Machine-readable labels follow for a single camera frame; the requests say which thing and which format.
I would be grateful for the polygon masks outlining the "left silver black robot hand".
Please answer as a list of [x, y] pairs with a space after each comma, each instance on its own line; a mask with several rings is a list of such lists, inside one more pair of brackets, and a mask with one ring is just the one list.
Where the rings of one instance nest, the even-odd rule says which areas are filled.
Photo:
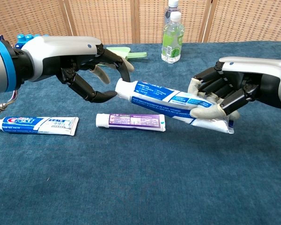
[[84, 100], [104, 103], [116, 96], [113, 90], [94, 90], [80, 75], [79, 70], [88, 70], [103, 83], [109, 84], [108, 75], [99, 67], [106, 65], [119, 71], [123, 81], [130, 81], [134, 67], [124, 57], [104, 48], [102, 42], [88, 36], [37, 36], [16, 50], [21, 65], [21, 82], [37, 82], [56, 76]]

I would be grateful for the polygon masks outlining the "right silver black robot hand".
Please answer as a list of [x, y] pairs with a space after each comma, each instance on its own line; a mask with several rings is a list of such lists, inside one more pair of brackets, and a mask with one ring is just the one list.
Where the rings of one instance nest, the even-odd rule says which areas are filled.
[[237, 119], [238, 109], [255, 100], [281, 108], [281, 60], [222, 57], [191, 79], [188, 92], [212, 102], [192, 109], [194, 118]]

